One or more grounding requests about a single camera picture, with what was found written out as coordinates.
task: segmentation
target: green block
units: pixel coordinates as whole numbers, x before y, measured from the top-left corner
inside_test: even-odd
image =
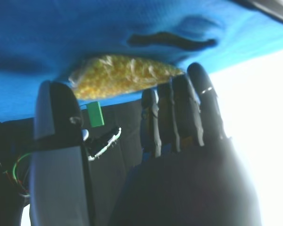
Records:
[[[91,127],[98,127],[105,125],[99,102],[92,102],[87,104],[87,110],[89,114]]]

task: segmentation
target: transparent plastic bag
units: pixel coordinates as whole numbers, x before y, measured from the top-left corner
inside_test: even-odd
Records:
[[[171,65],[139,57],[104,55],[85,60],[69,77],[78,99],[102,99],[147,89],[181,75]]]

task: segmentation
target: blue surface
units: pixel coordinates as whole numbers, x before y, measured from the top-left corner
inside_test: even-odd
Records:
[[[184,51],[126,42],[157,32],[217,45]],[[0,0],[0,121],[32,117],[40,83],[66,82],[86,56],[134,54],[182,68],[198,61],[214,72],[282,48],[283,24],[230,0]]]

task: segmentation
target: black finger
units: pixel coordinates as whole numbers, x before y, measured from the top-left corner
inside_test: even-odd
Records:
[[[180,152],[180,137],[176,124],[172,83],[159,85],[158,96],[158,106],[160,109],[158,125],[159,132],[164,138],[163,143],[171,143],[172,152]]]
[[[208,74],[200,64],[193,63],[188,68],[188,75],[201,102],[200,115],[204,144],[223,139],[225,132],[217,102],[217,94]]]
[[[158,105],[152,89],[143,91],[141,104],[141,145],[144,152],[151,152],[151,156],[157,158],[161,155],[161,140],[158,129]]]
[[[173,79],[175,115],[181,140],[190,138],[194,145],[203,145],[200,108],[195,91],[187,76]]]

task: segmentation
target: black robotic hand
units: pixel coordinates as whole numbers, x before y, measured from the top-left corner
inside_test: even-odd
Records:
[[[202,66],[159,86],[158,96],[158,104],[152,90],[142,97],[141,143],[152,158],[128,177],[110,225],[260,226],[255,189]]]

